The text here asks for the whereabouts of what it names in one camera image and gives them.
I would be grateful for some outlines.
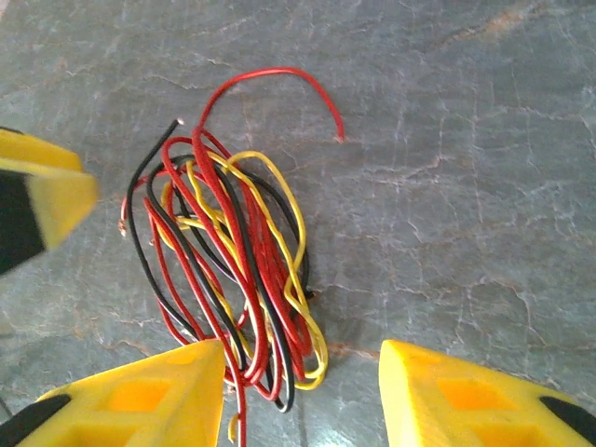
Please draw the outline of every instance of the wire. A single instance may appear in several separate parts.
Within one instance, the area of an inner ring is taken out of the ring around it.
[[[237,393],[237,414],[230,421],[228,436],[241,447],[246,445],[247,387],[254,386],[285,413],[293,405],[295,389],[318,386],[329,362],[325,339],[308,308],[307,300],[313,296],[307,289],[310,262],[305,220],[296,198],[268,157],[255,151],[232,156],[205,129],[211,109],[226,90],[247,79],[278,74],[300,76],[317,91],[332,113],[337,140],[342,142],[342,118],[310,74],[274,67],[235,76],[215,90],[191,137],[171,136],[182,121],[169,125],[130,179],[119,223],[120,231],[126,234],[128,220],[142,270],[176,340],[183,345],[210,338],[221,340],[227,360],[224,378]],[[174,145],[190,146],[192,153],[173,156]],[[142,176],[157,155],[161,160]],[[263,165],[278,187],[240,166],[246,160]],[[157,179],[165,180],[160,182],[160,192]],[[149,217],[161,280],[142,249],[133,215],[133,194],[143,185],[142,203]],[[269,204],[280,211],[280,223]],[[279,224],[290,228],[294,250]],[[175,254],[176,264],[167,251]],[[178,292],[170,272],[174,265],[182,269],[208,328],[188,310],[189,297]],[[238,315],[220,278],[231,280],[241,292]],[[306,363],[313,360],[316,366],[308,369]]]

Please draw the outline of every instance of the red wire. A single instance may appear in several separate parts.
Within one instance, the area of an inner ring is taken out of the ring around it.
[[[345,137],[342,118],[333,105],[332,100],[327,92],[325,92],[325,90],[313,76],[297,68],[266,68],[263,70],[256,70],[235,76],[217,88],[217,90],[215,90],[211,98],[208,100],[207,105],[205,106],[205,109],[203,110],[203,113],[199,119],[198,125],[192,131],[191,138],[173,137],[164,143],[161,151],[161,158],[164,168],[157,174],[157,176],[160,177],[168,177],[178,189],[180,194],[183,196],[185,203],[190,208],[190,211],[192,211],[198,221],[201,222],[205,232],[210,237],[211,242],[215,246],[216,250],[219,252],[220,256],[223,257],[225,264],[228,266],[239,288],[241,289],[242,294],[244,295],[244,310],[239,318],[237,318],[235,324],[238,330],[240,328],[244,328],[243,330],[246,331],[248,329],[246,327],[247,323],[250,323],[251,330],[254,333],[253,355],[251,359],[248,359],[249,364],[244,371],[241,371],[238,367],[234,350],[230,345],[229,335],[225,330],[222,329],[222,326],[213,313],[210,303],[207,301],[205,294],[196,279],[193,268],[191,267],[180,242],[176,239],[164,220],[154,209],[149,199],[146,198],[143,201],[143,204],[149,215],[151,231],[155,241],[154,246],[156,249],[157,261],[174,303],[181,310],[184,317],[196,332],[196,337],[199,340],[216,337],[223,343],[223,349],[225,351],[228,363],[228,367],[226,368],[225,372],[225,380],[228,384],[233,385],[237,392],[237,442],[241,447],[246,445],[246,386],[255,386],[259,393],[267,400],[277,400],[281,390],[281,384],[283,382],[283,365],[281,361],[281,352],[278,340],[275,339],[273,341],[274,343],[270,345],[267,338],[265,330],[266,316],[259,302],[256,280],[253,277],[251,266],[247,257],[247,247],[245,247],[245,243],[242,238],[238,217],[235,214],[232,202],[224,190],[217,176],[213,161],[210,158],[211,152],[219,152],[224,158],[229,158],[230,153],[213,135],[204,129],[204,126],[214,104],[226,90],[238,82],[247,79],[278,74],[291,74],[300,76],[317,91],[332,113],[337,126],[337,139],[342,142]],[[195,156],[194,164],[196,164],[198,171],[188,171],[186,166],[177,168],[173,165],[170,160],[169,152],[171,146],[177,143],[189,144],[192,146],[193,155]],[[228,252],[210,217],[197,203],[194,193],[191,192],[182,177],[184,174],[192,175],[201,183],[204,183],[207,189],[211,190],[215,196],[219,208],[225,216],[227,230],[229,231],[232,241],[235,244],[238,262],[236,262],[234,257]],[[142,177],[137,182],[135,187],[139,187],[146,182],[147,177]],[[297,379],[303,381],[305,379],[304,357],[312,353],[312,341],[310,339],[310,334],[307,330],[305,320],[299,314],[292,316],[292,308],[284,297],[284,287],[289,276],[288,267],[281,259],[275,238],[273,237],[267,225],[264,214],[254,199],[250,188],[243,182],[240,182],[240,188],[244,197],[244,203],[246,205],[249,238],[251,241],[251,246],[254,250],[259,276],[263,281],[267,294],[271,298],[271,302],[276,313],[278,314],[282,329],[285,333],[286,339],[288,340],[291,354],[291,368]],[[165,195],[164,210],[172,220],[176,220],[176,215],[174,214],[173,209],[173,188],[170,188]],[[122,231],[124,231],[123,222],[127,218],[126,201],[123,201],[120,217],[120,228]],[[161,241],[162,235],[169,242],[173,251],[175,252],[179,261],[179,265],[184,272],[186,280],[188,281],[188,284],[190,285],[191,290],[195,295],[199,306],[201,307],[201,310],[207,318],[207,322],[209,323],[210,330],[213,335],[206,335],[203,330],[201,330],[199,323],[188,310],[180,294],[177,292],[169,273],[169,266],[166,256],[164,255]],[[223,296],[224,292],[222,287],[216,275],[210,268],[209,263],[202,256],[200,256],[194,247],[192,250],[200,268],[202,269],[205,276],[209,279],[214,290]],[[297,298],[295,291],[293,291],[293,293],[294,297]],[[188,340],[178,331],[172,322],[171,317],[163,308],[163,306],[160,306],[159,308],[163,315],[166,326],[168,327],[168,330],[171,332],[172,336],[174,336],[181,344],[187,345],[191,343],[190,340]],[[269,351],[271,351],[273,359],[272,364],[274,381],[273,385],[271,386],[271,390],[268,390],[262,384],[267,365],[269,364]]]

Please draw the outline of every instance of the black rubber pad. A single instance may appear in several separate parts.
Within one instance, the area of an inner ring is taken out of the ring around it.
[[[0,275],[42,252],[27,174],[0,169]]]
[[[17,446],[70,401],[68,394],[58,394],[23,408],[0,426],[0,447]]]
[[[540,401],[565,424],[596,446],[596,417],[574,403],[551,396],[543,396]]]

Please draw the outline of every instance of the gray stone surface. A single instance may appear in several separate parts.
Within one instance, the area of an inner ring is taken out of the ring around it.
[[[288,415],[251,393],[251,445],[386,445],[386,338],[596,412],[594,23],[593,2],[565,0],[13,1],[2,124],[75,150],[102,200],[63,246],[0,281],[14,331],[0,340],[0,395],[17,410],[176,346],[116,228],[127,180],[173,117],[193,123],[229,76],[284,64],[330,92],[345,144],[291,77],[235,88],[209,128],[287,173],[332,365]]]

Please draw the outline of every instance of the crack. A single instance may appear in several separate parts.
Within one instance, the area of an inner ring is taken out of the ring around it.
[[[242,19],[233,21],[232,23],[228,23],[226,25],[224,25],[223,27],[212,31],[213,34],[221,34],[221,33],[228,33],[232,30],[237,30],[240,25],[243,25],[244,23],[247,23],[248,21],[256,21],[256,19],[254,18],[254,14],[251,14],[249,16],[243,17]]]
[[[554,344],[528,344],[529,350],[534,351],[563,351],[563,352],[593,352],[596,349],[596,345],[582,345],[582,346],[565,346],[565,345],[554,345]]]
[[[246,123],[246,139],[249,142],[249,147],[252,147],[252,133],[253,132],[252,132],[251,120],[249,119],[249,114],[247,111],[245,96],[246,95],[244,93],[240,94],[240,102],[242,103],[242,115],[244,116],[244,122]]]
[[[16,332],[10,324],[8,315],[0,309],[0,338],[11,337],[16,335]]]
[[[596,161],[596,137],[594,137],[594,131],[591,128],[591,123],[587,120],[585,116],[580,116],[581,122],[583,123],[584,127],[588,130],[590,138],[589,143],[592,146],[592,158]]]
[[[91,70],[96,69],[99,66],[99,64],[97,62],[91,62],[91,63],[86,63],[83,65],[80,65],[79,67],[77,67],[75,70],[66,70],[68,68],[68,63],[65,61],[63,63],[63,65],[60,65],[60,68],[64,69],[64,72],[69,75],[70,77],[75,77],[77,75],[80,75],[82,73],[90,73]]]
[[[348,240],[372,240],[377,243],[385,242],[386,239],[384,237],[375,236],[375,235],[365,235],[365,234],[358,234],[357,236],[347,235],[346,233],[337,232],[335,235],[340,239],[348,239]]]
[[[9,387],[5,387],[4,389],[8,390],[8,392],[14,394],[15,396],[19,396],[20,398],[27,398],[27,400],[37,400],[37,398],[39,396],[33,395],[33,394],[29,394],[26,391],[23,391],[22,389],[19,388],[9,388]]]
[[[219,58],[213,58],[213,59],[207,58],[207,61],[211,62],[213,65],[223,65],[225,67],[231,68],[232,70],[236,70],[236,67],[234,67],[234,65],[232,65],[231,63],[228,63],[226,61],[222,61]]]
[[[455,158],[452,156],[445,156],[442,154],[437,154],[437,155],[433,156],[432,159],[427,164],[425,164],[423,166],[419,166],[418,168],[408,169],[403,174],[397,175],[394,179],[390,179],[390,180],[378,179],[378,178],[375,178],[375,175],[379,175],[379,173],[385,173],[385,172],[398,174],[396,169],[384,168],[384,167],[377,167],[376,169],[365,169],[364,171],[366,173],[370,174],[369,176],[365,177],[365,180],[367,180],[371,183],[382,183],[382,184],[392,184],[394,186],[403,186],[409,180],[412,180],[412,179],[416,180],[415,177],[418,176],[419,174],[422,174],[422,173],[430,174],[430,172],[432,170],[438,169],[441,162],[453,161],[453,160],[455,160]],[[359,179],[359,176],[354,177],[351,180],[356,180],[356,179]],[[436,182],[437,181],[434,178],[429,179],[429,180],[423,179],[421,181],[421,184],[436,183]]]
[[[478,119],[479,121],[483,121],[485,119],[496,118],[498,116],[511,113],[524,113],[538,118],[544,118],[549,121],[579,122],[583,120],[580,114],[553,115],[523,104],[519,104],[516,107],[512,107],[510,105],[499,105],[495,107],[492,112],[479,116]]]
[[[324,295],[329,289],[341,289],[342,291],[346,291],[348,293],[368,293],[368,294],[372,294],[373,291],[367,291],[365,289],[350,289],[349,287],[342,285],[342,284],[327,284],[325,286],[322,286],[321,288],[319,288],[318,290],[313,289],[313,291],[318,295]]]
[[[167,82],[168,84],[172,84],[173,86],[175,86],[177,88],[182,88],[187,91],[189,91],[189,90],[203,90],[206,88],[206,87],[198,86],[196,84],[188,84],[188,85],[179,84],[176,81],[172,81],[171,79],[169,79],[165,76],[162,76],[160,74],[147,74],[147,75],[143,76],[142,79],[143,80],[159,79],[161,81]]]
[[[110,312],[115,318],[119,318],[120,316],[117,315],[116,312]],[[144,327],[145,324],[161,324],[163,321],[161,319],[157,319],[157,318],[148,318],[148,319],[141,319],[141,320],[135,320],[135,319],[118,319],[117,320],[118,323],[122,323],[122,324],[128,324],[131,326],[139,326],[140,328]]]
[[[130,340],[124,340],[124,339],[118,340],[117,342],[113,342],[109,345],[106,345],[106,344],[100,342],[100,345],[102,345],[106,349],[110,349],[110,350],[117,349],[118,347],[120,347],[122,345],[126,345],[126,346],[130,346],[130,347],[134,347],[135,349],[139,350],[141,352],[141,354],[143,354],[145,357],[151,357],[153,355],[147,346],[142,345],[137,342],[132,342]]]
[[[528,20],[542,17],[548,13],[547,2],[518,2],[517,5],[509,7],[500,14],[490,18],[482,25],[474,25],[459,30],[448,36],[432,49],[441,49],[450,46],[455,42],[461,42],[472,38],[499,37],[512,29],[525,23]]]
[[[476,140],[477,140],[477,130],[476,130],[476,125],[478,124],[478,91],[474,88],[474,109],[473,109],[473,113],[474,115],[471,117],[471,119],[469,119],[469,123],[472,127],[472,131],[471,131],[471,145],[470,148],[468,150],[468,154],[470,157],[470,160],[472,162],[472,175],[474,178],[474,194],[476,196],[476,208],[477,208],[477,212],[478,212],[478,220],[481,224],[484,223],[484,218],[482,217],[482,201],[481,201],[481,193],[480,193],[480,189],[478,187],[478,166],[477,166],[477,157],[476,154],[474,153],[474,149],[477,147],[476,146]]]
[[[583,400],[588,400],[592,405],[596,406],[596,396],[592,396],[586,391],[580,391],[578,396],[580,396]]]

